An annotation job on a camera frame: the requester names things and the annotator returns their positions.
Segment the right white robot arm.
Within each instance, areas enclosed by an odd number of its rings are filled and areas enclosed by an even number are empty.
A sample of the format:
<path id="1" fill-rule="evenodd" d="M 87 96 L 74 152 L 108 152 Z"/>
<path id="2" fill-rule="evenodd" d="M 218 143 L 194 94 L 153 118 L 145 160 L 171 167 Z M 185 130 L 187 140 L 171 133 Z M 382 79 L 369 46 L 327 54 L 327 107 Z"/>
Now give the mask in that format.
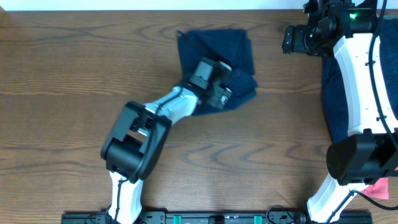
<path id="1" fill-rule="evenodd" d="M 333 57 L 348 106 L 347 137 L 326 154 L 328 175 L 294 216 L 295 223 L 371 223 L 369 213 L 345 207 L 379 179 L 397 174 L 397 119 L 379 56 L 384 13 L 374 1 L 309 1 L 305 25 L 288 26 L 285 54 Z"/>

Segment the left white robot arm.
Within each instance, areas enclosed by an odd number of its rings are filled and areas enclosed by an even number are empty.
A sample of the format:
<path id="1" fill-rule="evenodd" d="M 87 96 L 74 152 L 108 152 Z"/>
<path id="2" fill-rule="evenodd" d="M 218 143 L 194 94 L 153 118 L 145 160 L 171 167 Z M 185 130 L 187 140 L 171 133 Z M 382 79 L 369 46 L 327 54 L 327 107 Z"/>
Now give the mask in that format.
<path id="1" fill-rule="evenodd" d="M 171 127 L 191 116 L 202 103 L 223 108 L 231 95 L 231 89 L 222 84 L 203 90 L 182 83 L 153 102 L 125 104 L 101 149 L 113 184 L 106 212 L 109 223 L 138 221 L 143 183 L 159 160 Z"/>

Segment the black garment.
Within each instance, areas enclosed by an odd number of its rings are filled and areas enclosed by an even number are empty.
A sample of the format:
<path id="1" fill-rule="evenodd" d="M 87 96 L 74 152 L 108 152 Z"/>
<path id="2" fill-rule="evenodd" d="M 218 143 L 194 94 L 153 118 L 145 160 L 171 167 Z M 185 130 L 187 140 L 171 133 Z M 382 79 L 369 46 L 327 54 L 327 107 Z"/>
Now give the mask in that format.
<path id="1" fill-rule="evenodd" d="M 377 9 L 378 0 L 364 0 L 362 3 L 357 5 L 359 8 L 370 8 L 372 10 Z"/>

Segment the stacked navy blue shorts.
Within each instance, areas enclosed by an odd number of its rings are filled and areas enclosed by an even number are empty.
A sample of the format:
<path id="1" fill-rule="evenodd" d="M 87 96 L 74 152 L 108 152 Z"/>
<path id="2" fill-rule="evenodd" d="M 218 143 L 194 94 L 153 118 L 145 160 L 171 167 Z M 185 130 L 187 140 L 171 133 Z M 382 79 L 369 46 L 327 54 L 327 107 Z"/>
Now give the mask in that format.
<path id="1" fill-rule="evenodd" d="M 397 116 L 397 15 L 388 15 L 381 24 L 381 67 L 392 111 Z M 322 103 L 334 143 L 348 137 L 348 106 L 338 62 L 322 58 Z"/>

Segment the navy blue shorts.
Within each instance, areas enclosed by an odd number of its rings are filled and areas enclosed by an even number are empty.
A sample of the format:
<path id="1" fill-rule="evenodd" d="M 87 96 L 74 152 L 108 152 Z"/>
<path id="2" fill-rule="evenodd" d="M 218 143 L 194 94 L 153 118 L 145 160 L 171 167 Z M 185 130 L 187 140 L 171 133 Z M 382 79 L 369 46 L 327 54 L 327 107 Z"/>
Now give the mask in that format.
<path id="1" fill-rule="evenodd" d="M 207 103 L 197 107 L 193 116 L 235 110 L 256 96 L 258 84 L 251 40 L 244 29 L 190 30 L 177 32 L 177 46 L 182 77 L 187 79 L 203 57 L 221 61 L 231 67 L 231 74 L 222 85 L 232 91 L 223 109 Z"/>
<path id="2" fill-rule="evenodd" d="M 397 116 L 397 15 L 388 15 L 381 24 L 381 67 L 392 111 Z M 348 106 L 338 62 L 322 58 L 322 103 L 334 143 L 348 137 Z"/>

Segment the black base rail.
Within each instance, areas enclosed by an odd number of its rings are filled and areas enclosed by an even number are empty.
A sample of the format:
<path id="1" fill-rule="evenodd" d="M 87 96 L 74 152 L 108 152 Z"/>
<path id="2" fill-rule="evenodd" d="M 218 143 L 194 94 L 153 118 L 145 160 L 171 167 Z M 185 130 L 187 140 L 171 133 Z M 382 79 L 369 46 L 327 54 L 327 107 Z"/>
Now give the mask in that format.
<path id="1" fill-rule="evenodd" d="M 96 213 L 64 213 L 61 223 L 69 224 L 100 224 L 115 223 L 106 212 Z M 304 210 L 273 207 L 264 213 L 203 213 L 203 212 L 165 212 L 146 211 L 139 215 L 134 223 L 138 224 L 297 224 L 317 223 L 310 221 L 309 215 Z M 337 221 L 328 223 L 339 224 L 372 224 L 373 218 L 370 212 L 342 212 Z"/>

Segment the red garment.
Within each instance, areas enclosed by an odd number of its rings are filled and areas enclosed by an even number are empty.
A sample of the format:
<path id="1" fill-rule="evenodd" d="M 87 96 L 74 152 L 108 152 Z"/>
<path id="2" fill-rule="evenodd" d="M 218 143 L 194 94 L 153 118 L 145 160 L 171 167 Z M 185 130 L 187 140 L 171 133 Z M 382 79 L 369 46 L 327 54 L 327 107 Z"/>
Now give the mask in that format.
<path id="1" fill-rule="evenodd" d="M 388 200 L 390 196 L 389 176 L 394 176 L 394 174 L 390 174 L 390 170 L 387 170 L 377 178 L 375 183 L 369 184 L 366 188 L 362 189 L 361 193 L 371 198 Z"/>

